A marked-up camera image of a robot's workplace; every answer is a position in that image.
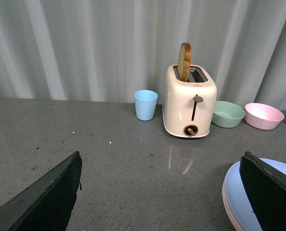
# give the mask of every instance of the blue plate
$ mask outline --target blue plate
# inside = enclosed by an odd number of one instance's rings
[[[261,160],[286,174],[286,164],[263,158]],[[243,186],[239,167],[240,161],[233,164],[225,176],[224,189],[227,202],[232,214],[244,231],[261,231],[262,228],[252,210]]]

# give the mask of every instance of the light blue cup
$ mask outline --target light blue cup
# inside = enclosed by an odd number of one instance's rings
[[[134,94],[135,111],[140,120],[150,120],[154,116],[158,95],[151,90],[140,90]]]

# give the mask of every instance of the curtain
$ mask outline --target curtain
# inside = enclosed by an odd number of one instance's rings
[[[0,0],[0,97],[165,97],[180,45],[217,100],[286,110],[286,0]]]

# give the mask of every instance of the toast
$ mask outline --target toast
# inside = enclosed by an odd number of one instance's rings
[[[182,43],[177,63],[177,73],[183,82],[188,81],[190,62],[192,57],[191,45],[187,42]]]

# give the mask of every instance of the toaster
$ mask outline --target toaster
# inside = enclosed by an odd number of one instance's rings
[[[180,81],[177,65],[167,69],[164,127],[173,136],[199,138],[209,134],[217,87],[207,71],[190,65],[187,82]]]

